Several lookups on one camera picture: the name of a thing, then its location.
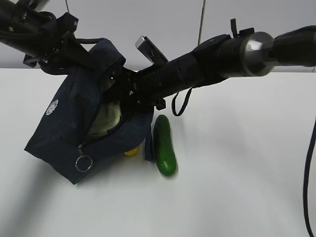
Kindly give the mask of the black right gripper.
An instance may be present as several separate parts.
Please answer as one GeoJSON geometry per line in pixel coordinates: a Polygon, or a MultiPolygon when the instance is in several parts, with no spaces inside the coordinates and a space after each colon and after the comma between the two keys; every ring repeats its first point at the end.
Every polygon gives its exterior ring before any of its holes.
{"type": "Polygon", "coordinates": [[[153,65],[130,78],[115,82],[102,93],[102,104],[114,101],[136,102],[166,108],[165,97],[194,87],[198,83],[196,59],[175,59],[163,65],[153,65]]]}

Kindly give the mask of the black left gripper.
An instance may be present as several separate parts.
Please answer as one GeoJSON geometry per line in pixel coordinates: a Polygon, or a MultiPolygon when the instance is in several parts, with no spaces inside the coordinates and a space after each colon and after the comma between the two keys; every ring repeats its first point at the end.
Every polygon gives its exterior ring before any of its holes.
{"type": "Polygon", "coordinates": [[[56,17],[51,12],[23,12],[23,64],[49,68],[95,68],[95,59],[83,44],[97,44],[103,39],[76,39],[79,19],[66,12],[56,17]]]}

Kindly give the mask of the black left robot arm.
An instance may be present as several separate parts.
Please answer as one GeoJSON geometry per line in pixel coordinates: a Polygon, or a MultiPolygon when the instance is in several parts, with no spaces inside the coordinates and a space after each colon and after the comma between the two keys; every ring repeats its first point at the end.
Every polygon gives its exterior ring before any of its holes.
{"type": "Polygon", "coordinates": [[[46,0],[2,0],[0,2],[0,41],[25,54],[23,64],[39,66],[51,75],[68,75],[76,68],[94,71],[97,61],[83,44],[101,39],[79,39],[74,32],[78,18],[70,12],[57,18],[44,11],[46,0]]]}

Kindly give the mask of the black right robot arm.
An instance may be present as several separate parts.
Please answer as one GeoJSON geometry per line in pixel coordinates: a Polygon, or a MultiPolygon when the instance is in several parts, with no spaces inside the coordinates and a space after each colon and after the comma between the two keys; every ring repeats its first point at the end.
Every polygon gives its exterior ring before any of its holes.
{"type": "Polygon", "coordinates": [[[165,108],[165,98],[228,78],[262,77],[277,66],[314,67],[316,28],[306,26],[273,38],[252,28],[233,37],[213,37],[174,60],[139,72],[123,70],[103,93],[103,102],[126,101],[165,108]]]}

